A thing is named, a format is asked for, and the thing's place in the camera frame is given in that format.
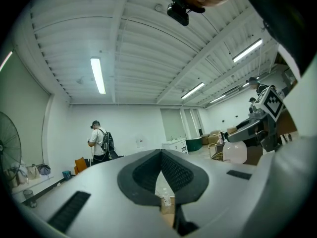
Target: ceiling light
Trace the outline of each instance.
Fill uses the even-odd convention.
[[[188,96],[190,96],[191,94],[195,93],[198,89],[202,88],[205,84],[204,83],[200,83],[198,86],[194,87],[192,90],[190,90],[187,94],[185,94],[182,99],[186,99]]]
[[[5,65],[6,61],[8,61],[8,59],[10,58],[11,55],[12,55],[12,51],[10,51],[10,53],[4,59],[3,63],[0,66],[0,71],[2,70],[3,66]]]
[[[215,100],[213,100],[213,101],[210,101],[210,103],[213,103],[213,102],[215,102],[215,101],[217,101],[217,100],[220,100],[220,99],[222,99],[222,98],[224,98],[224,97],[226,97],[225,95],[222,95],[221,97],[219,97],[218,99],[215,99]]]
[[[99,93],[106,94],[104,80],[103,80],[103,74],[101,72],[100,59],[99,58],[91,58],[90,63],[91,63],[91,68],[93,69],[95,82],[97,84]]]
[[[250,53],[252,50],[256,49],[259,45],[263,43],[262,39],[258,39],[256,42],[254,42],[252,45],[248,46],[244,51],[242,51],[239,55],[235,56],[233,58],[233,62],[237,62],[242,57],[246,56],[248,53]]]

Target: white ceiling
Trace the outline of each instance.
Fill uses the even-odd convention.
[[[71,103],[207,106],[257,75],[260,62],[260,74],[273,65],[276,42],[247,0],[191,12],[187,27],[167,16],[169,3],[33,0],[28,13],[36,48]],[[258,38],[261,49],[232,61]],[[91,57],[101,58],[106,95],[97,90]],[[200,82],[206,86],[183,101]]]

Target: white cabinet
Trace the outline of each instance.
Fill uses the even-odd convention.
[[[188,154],[186,140],[184,138],[163,143],[162,149],[174,150]]]

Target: white t-shirt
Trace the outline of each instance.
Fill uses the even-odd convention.
[[[101,145],[103,143],[103,138],[104,138],[104,134],[100,131],[100,129],[105,133],[106,130],[104,128],[99,127],[98,129],[94,129],[93,133],[91,134],[90,137],[90,142],[95,143],[94,146],[94,155],[103,155],[106,152],[101,149]]]

